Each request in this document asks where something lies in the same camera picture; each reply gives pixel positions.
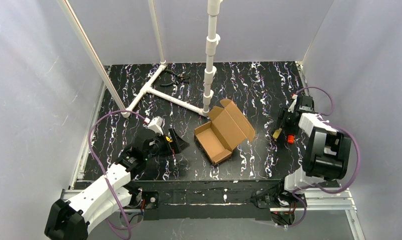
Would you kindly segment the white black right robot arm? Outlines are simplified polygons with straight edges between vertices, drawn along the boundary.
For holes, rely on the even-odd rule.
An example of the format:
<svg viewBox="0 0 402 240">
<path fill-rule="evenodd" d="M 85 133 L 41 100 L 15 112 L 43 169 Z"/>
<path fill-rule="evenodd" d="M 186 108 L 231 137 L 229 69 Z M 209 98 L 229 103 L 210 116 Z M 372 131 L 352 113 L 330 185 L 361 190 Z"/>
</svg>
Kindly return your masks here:
<svg viewBox="0 0 402 240">
<path fill-rule="evenodd" d="M 295 94 L 289 107 L 280 108 L 272 137 L 277 139 L 285 134 L 287 142 L 292 144 L 300 132 L 304 132 L 309 141 L 301 167 L 284 178 L 284 191 L 293 193 L 344 178 L 352 140 L 315 112 L 311 96 Z"/>
</svg>

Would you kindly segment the brown cardboard box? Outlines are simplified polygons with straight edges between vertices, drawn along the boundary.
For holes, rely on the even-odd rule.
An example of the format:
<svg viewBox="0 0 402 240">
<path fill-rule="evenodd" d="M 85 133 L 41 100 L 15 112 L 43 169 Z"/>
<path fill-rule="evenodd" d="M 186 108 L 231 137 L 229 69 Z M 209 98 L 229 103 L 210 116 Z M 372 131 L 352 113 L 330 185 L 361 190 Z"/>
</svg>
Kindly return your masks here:
<svg viewBox="0 0 402 240">
<path fill-rule="evenodd" d="M 211 164 L 216 166 L 228 159 L 244 140 L 252 142 L 255 130 L 236 104 L 220 100 L 208 113 L 209 122 L 194 129 L 194 136 Z"/>
</svg>

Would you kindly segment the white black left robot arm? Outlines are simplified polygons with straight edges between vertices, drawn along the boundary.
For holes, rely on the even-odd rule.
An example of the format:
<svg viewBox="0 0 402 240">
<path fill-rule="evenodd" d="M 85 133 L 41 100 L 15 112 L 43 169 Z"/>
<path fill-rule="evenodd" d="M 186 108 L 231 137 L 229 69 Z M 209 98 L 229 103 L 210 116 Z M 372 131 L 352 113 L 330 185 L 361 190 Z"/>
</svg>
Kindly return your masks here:
<svg viewBox="0 0 402 240">
<path fill-rule="evenodd" d="M 51 240 L 85 240 L 90 232 L 115 211 L 149 204 L 150 196 L 133 182 L 155 157 L 179 154 L 190 144 L 175 131 L 168 135 L 144 129 L 128 144 L 106 171 L 106 175 L 68 200 L 59 199 L 51 206 L 44 234 Z"/>
</svg>

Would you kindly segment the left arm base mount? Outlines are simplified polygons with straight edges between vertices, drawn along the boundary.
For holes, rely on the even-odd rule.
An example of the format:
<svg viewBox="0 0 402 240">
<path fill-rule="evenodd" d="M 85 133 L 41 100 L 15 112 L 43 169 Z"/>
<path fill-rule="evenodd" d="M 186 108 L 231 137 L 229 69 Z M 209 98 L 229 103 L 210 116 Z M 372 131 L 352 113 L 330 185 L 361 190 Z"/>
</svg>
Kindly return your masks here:
<svg viewBox="0 0 402 240">
<path fill-rule="evenodd" d="M 159 207 L 159 192 L 144 191 L 130 193 L 121 187 L 115 191 L 120 203 L 125 209 L 153 210 Z"/>
</svg>

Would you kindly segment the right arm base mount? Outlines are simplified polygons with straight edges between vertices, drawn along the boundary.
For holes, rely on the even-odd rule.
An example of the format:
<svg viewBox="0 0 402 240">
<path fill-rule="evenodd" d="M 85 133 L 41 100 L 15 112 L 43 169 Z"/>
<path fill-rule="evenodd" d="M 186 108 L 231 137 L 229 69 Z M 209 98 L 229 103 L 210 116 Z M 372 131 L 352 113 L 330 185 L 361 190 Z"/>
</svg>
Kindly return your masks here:
<svg viewBox="0 0 402 240">
<path fill-rule="evenodd" d="M 291 192 L 284 190 L 282 186 L 275 185 L 267 189 L 253 192 L 249 201 L 260 209 L 288 208 L 291 211 L 298 205 L 303 206 L 302 203 L 308 205 L 304 194 L 295 194 L 295 196 L 296 197 L 294 197 Z"/>
</svg>

